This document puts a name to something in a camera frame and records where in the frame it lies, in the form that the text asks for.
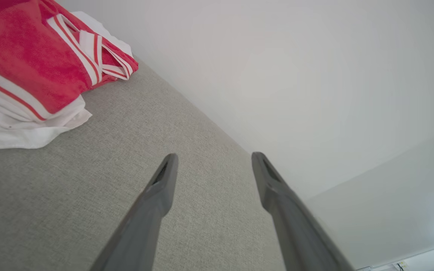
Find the white fabric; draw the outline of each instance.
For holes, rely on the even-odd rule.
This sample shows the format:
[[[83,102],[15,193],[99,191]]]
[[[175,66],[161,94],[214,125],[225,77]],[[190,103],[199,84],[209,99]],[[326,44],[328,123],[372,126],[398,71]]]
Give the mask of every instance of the white fabric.
[[[72,14],[83,21],[94,32],[106,38],[124,53],[132,56],[130,46],[114,36],[111,36],[100,22],[84,12],[72,12]],[[93,51],[86,53],[94,61]],[[97,63],[97,65],[101,67],[101,53],[98,54],[98,58],[99,60],[97,60],[97,62],[99,63]],[[128,74],[125,69],[120,68],[118,70],[126,75],[126,78],[118,76],[119,78],[128,79],[130,74]],[[0,79],[0,85],[11,83],[6,81],[5,79]],[[80,95],[58,113],[50,115],[47,120],[41,122],[35,119],[31,112],[24,111],[15,106],[0,93],[0,149],[37,149],[46,146],[62,132],[67,132],[82,125],[91,117],[91,113],[84,107],[85,101]]]

